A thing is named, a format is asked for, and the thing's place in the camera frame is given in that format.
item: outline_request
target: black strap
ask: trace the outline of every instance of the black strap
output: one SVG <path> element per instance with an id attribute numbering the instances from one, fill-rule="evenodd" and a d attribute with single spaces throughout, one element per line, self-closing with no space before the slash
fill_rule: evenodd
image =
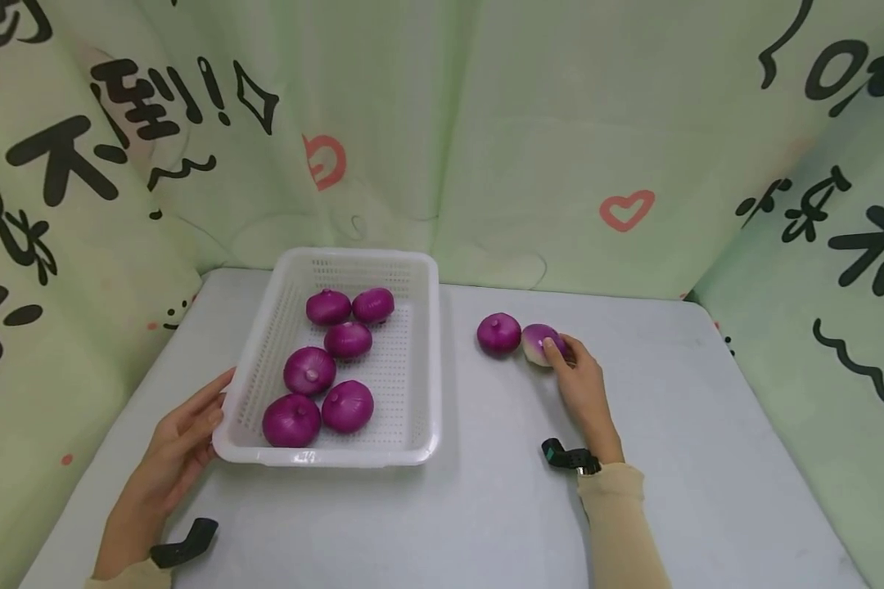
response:
<path id="1" fill-rule="evenodd" d="M 151 560 L 161 569 L 173 569 L 174 566 L 188 563 L 206 552 L 218 527 L 219 524 L 212 519 L 196 517 L 187 533 L 187 539 L 176 544 L 153 546 Z"/>
<path id="2" fill-rule="evenodd" d="M 577 470 L 583 469 L 586 474 L 596 474 L 602 470 L 599 460 L 589 453 L 585 447 L 578 447 L 576 450 L 564 450 L 564 447 L 557 438 L 551 438 L 543 441 L 540 445 L 543 451 L 543 457 L 547 458 L 547 464 L 556 467 L 556 469 Z"/>

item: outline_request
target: purple onion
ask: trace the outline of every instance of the purple onion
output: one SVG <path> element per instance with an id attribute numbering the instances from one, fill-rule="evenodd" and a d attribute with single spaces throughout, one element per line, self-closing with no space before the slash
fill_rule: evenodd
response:
<path id="1" fill-rule="evenodd" d="M 304 395 L 277 398 L 262 416 L 262 433 L 274 447 L 305 447 L 321 428 L 318 405 Z"/>
<path id="2" fill-rule="evenodd" d="M 506 312 L 496 312 L 478 325 L 478 343 L 492 355 L 514 352 L 521 345 L 521 323 Z"/>
<path id="3" fill-rule="evenodd" d="M 324 348 L 334 358 L 348 360 L 370 351 L 373 335 L 363 323 L 348 321 L 335 325 L 324 335 Z"/>
<path id="4" fill-rule="evenodd" d="M 386 321 L 393 314 L 396 303 L 393 293 L 378 287 L 365 290 L 354 297 L 354 317 L 362 323 L 372 324 Z"/>
<path id="5" fill-rule="evenodd" d="M 334 384 L 337 364 L 334 358 L 321 348 L 308 346 L 296 349 L 288 356 L 282 377 L 285 386 L 299 395 L 317 395 Z"/>
<path id="6" fill-rule="evenodd" d="M 324 425 L 339 434 L 353 434 L 373 416 L 373 395 L 357 380 L 345 380 L 331 389 L 322 403 Z"/>
<path id="7" fill-rule="evenodd" d="M 330 327 L 350 317 L 350 299 L 342 292 L 325 289 L 307 300 L 304 314 L 314 325 Z"/>
<path id="8" fill-rule="evenodd" d="M 529 362 L 537 366 L 550 366 L 547 356 L 543 354 L 543 340 L 547 337 L 552 339 L 560 353 L 566 356 L 566 342 L 555 329 L 543 323 L 531 323 L 521 332 L 521 347 Z"/>

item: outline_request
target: white table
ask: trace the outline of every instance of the white table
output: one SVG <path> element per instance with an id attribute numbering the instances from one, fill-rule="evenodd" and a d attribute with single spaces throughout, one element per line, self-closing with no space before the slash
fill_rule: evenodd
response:
<path id="1" fill-rule="evenodd" d="M 236 363 L 267 272 L 212 272 L 102 444 L 21 587 L 80 587 L 153 425 Z M 548 373 L 481 355 L 490 312 L 567 330 L 605 367 L 627 457 L 674 587 L 864 587 L 701 308 L 442 287 L 444 426 L 424 466 L 372 471 L 216 464 L 176 517 L 219 521 L 181 589 L 589 586 L 575 478 L 540 443 L 578 435 Z"/>

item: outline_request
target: red heart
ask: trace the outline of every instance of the red heart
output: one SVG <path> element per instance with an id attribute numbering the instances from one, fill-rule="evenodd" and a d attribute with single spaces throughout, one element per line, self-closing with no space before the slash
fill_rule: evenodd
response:
<path id="1" fill-rule="evenodd" d="M 304 135 L 301 138 L 304 139 L 304 155 L 308 160 L 308 172 L 311 172 L 311 179 L 318 186 L 318 192 L 324 191 L 326 188 L 330 188 L 340 182 L 344 177 L 344 172 L 347 172 L 347 154 L 344 152 L 341 142 L 330 135 L 318 135 L 312 138 L 311 141 L 308 141 L 308 138 Z M 324 170 L 324 165 L 318 164 L 313 167 L 311 165 L 311 157 L 317 154 L 319 149 L 330 149 L 334 151 L 334 155 L 337 157 L 334 169 L 331 170 L 331 173 L 325 175 L 324 178 L 318 178 L 318 174 Z"/>
<path id="2" fill-rule="evenodd" d="M 640 202 L 641 205 L 627 221 L 620 221 L 619 218 L 613 215 L 611 210 L 614 206 L 620 207 L 620 209 L 632 209 L 636 201 Z M 638 222 L 642 221 L 648 215 L 648 211 L 652 210 L 652 205 L 654 204 L 655 193 L 652 191 L 637 191 L 629 196 L 610 196 L 602 201 L 602 205 L 599 205 L 599 217 L 602 217 L 602 220 L 611 228 L 625 233 L 632 230 Z"/>

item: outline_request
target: wrist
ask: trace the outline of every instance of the wrist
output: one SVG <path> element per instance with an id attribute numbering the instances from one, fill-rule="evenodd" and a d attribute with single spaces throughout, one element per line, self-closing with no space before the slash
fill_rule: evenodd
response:
<path id="1" fill-rule="evenodd" d="M 622 440 L 611 421 L 602 426 L 584 428 L 586 448 L 604 465 L 625 461 Z"/>
<path id="2" fill-rule="evenodd" d="M 109 581 L 128 566 L 150 558 L 160 543 L 165 519 L 142 503 L 120 497 L 108 515 L 92 578 Z"/>

